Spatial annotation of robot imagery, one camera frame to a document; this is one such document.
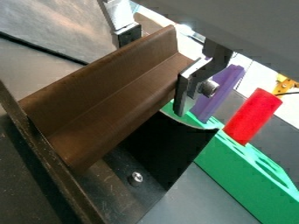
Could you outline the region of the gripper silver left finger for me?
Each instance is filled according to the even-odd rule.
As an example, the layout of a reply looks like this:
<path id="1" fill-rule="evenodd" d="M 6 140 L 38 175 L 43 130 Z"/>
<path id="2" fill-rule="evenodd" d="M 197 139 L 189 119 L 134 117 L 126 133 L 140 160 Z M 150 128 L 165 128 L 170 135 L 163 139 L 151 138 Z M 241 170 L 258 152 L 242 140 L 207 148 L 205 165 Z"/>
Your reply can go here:
<path id="1" fill-rule="evenodd" d="M 120 48 L 142 38 L 142 25 L 135 21 L 130 0 L 98 0 L 108 22 L 116 47 Z"/>

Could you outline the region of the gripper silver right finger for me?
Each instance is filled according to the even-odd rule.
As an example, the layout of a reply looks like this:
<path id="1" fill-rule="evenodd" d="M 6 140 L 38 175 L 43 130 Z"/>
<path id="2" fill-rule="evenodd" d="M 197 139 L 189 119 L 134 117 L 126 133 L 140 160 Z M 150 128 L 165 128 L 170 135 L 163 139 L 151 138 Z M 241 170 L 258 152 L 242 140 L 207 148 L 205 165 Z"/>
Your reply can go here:
<path id="1" fill-rule="evenodd" d="M 205 40 L 201 57 L 179 72 L 173 111 L 183 116 L 193 108 L 199 95 L 213 97 L 219 84 L 211 80 L 230 63 L 233 51 L 211 39 Z"/>

